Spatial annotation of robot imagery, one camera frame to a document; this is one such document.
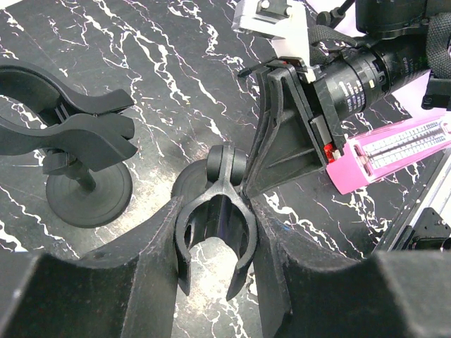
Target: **marble surface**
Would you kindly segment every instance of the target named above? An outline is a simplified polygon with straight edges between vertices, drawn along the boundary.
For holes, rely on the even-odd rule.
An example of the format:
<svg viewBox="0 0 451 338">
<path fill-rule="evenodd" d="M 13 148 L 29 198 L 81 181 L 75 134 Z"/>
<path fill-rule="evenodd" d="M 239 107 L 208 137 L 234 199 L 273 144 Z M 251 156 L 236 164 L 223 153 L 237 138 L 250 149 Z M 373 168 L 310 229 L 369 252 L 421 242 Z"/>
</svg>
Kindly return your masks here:
<svg viewBox="0 0 451 338">
<path fill-rule="evenodd" d="M 135 106 L 139 151 L 126 161 L 134 180 L 127 211 L 96 230 L 60 221 L 45 199 L 43 156 L 0 158 L 0 249 L 42 250 L 79 258 L 148 219 L 170 198 L 178 173 L 225 141 L 249 151 L 259 90 L 239 69 L 273 55 L 268 42 L 230 29 L 236 1 L 31 0 L 0 10 L 0 56 L 29 61 L 89 95 L 124 88 Z M 309 21 L 315 12 L 308 8 Z M 0 98 L 0 115 L 41 128 L 29 110 Z M 346 122 L 348 134 L 409 118 L 393 96 Z M 367 257 L 396 218 L 428 161 L 369 188 L 341 196 L 325 173 L 261 198 L 293 235 L 355 259 Z M 191 250 L 190 297 L 178 293 L 173 337 L 261 337 L 257 289 L 249 272 L 232 301 L 226 290 L 236 263 L 218 239 Z"/>
</svg>

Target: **screw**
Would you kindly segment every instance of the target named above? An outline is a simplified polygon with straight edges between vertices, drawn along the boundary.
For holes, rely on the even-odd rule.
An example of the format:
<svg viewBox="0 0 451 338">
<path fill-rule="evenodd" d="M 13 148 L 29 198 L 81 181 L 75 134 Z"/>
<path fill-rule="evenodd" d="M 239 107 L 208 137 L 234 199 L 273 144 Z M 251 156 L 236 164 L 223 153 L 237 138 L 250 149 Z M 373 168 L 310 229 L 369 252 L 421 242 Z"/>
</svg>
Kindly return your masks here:
<svg viewBox="0 0 451 338">
<path fill-rule="evenodd" d="M 269 5 L 270 5 L 270 3 L 269 3 L 268 0 L 263 0 L 263 1 L 261 2 L 261 4 L 260 4 L 260 6 L 261 6 L 263 9 L 268 9 L 268 8 L 269 8 Z"/>
</svg>

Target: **black curved clamp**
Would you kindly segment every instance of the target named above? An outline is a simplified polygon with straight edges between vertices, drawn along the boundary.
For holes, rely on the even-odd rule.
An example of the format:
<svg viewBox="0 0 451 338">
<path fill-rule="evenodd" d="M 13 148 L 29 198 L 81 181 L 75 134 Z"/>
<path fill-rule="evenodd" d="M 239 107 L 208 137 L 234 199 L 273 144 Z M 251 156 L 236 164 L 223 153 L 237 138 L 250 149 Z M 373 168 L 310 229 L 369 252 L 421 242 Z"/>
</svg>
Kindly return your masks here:
<svg viewBox="0 0 451 338">
<path fill-rule="evenodd" d="M 175 250 L 178 258 L 178 283 L 190 293 L 191 255 L 189 250 L 210 237 L 221 238 L 237 255 L 227 300 L 241 290 L 257 248 L 257 223 L 254 214 L 235 191 L 246 168 L 246 155 L 231 145 L 213 146 L 206 162 L 208 181 L 201 196 L 187 204 L 175 225 Z"/>
<path fill-rule="evenodd" d="M 48 127 L 27 129 L 0 117 L 0 155 L 46 151 L 47 200 L 67 223 L 96 227 L 117 218 L 132 194 L 121 162 L 137 151 L 128 141 L 132 119 L 118 115 L 133 105 L 131 97 L 122 89 L 82 95 L 44 69 L 9 58 L 0 59 L 0 83 L 0 95 L 25 104 Z"/>
</svg>

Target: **round black base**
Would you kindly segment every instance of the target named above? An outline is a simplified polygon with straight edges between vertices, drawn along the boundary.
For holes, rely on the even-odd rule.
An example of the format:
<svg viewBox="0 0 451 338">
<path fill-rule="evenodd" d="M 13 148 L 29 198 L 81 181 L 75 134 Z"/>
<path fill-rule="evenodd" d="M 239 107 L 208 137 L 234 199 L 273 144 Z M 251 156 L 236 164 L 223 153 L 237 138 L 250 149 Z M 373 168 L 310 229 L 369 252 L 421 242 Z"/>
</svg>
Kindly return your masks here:
<svg viewBox="0 0 451 338">
<path fill-rule="evenodd" d="M 132 198 L 132 177 L 123 163 L 97 173 L 94 191 L 83 189 L 65 175 L 49 176 L 47 201 L 52 211 L 64 222 L 75 227 L 94 228 L 118 218 Z"/>
<path fill-rule="evenodd" d="M 196 161 L 179 174 L 172 187 L 171 197 L 184 196 L 183 204 L 194 201 L 207 189 L 206 160 Z"/>
</svg>

